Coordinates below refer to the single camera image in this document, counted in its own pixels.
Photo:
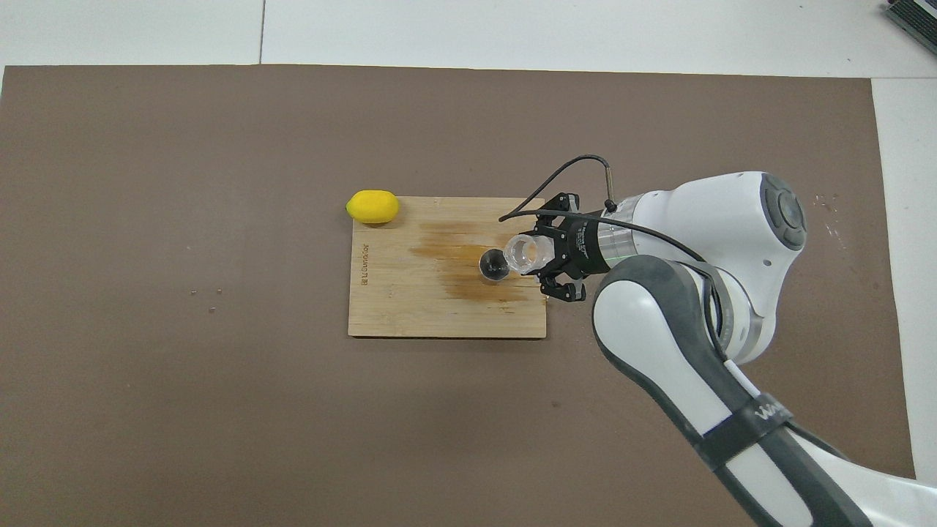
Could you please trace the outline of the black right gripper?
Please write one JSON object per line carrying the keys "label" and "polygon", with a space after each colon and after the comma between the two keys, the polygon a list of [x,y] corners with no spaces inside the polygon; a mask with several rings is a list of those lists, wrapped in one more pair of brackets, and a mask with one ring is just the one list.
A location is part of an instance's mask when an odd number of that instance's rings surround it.
{"label": "black right gripper", "polygon": [[[542,294],[562,302],[583,302],[586,299],[583,284],[586,277],[607,272],[607,263],[599,245],[598,217],[568,217],[564,214],[580,211],[580,196],[575,193],[556,194],[540,210],[538,233],[561,231],[565,235],[556,250],[561,266],[542,271]],[[559,282],[563,274],[570,279],[568,283]]]}

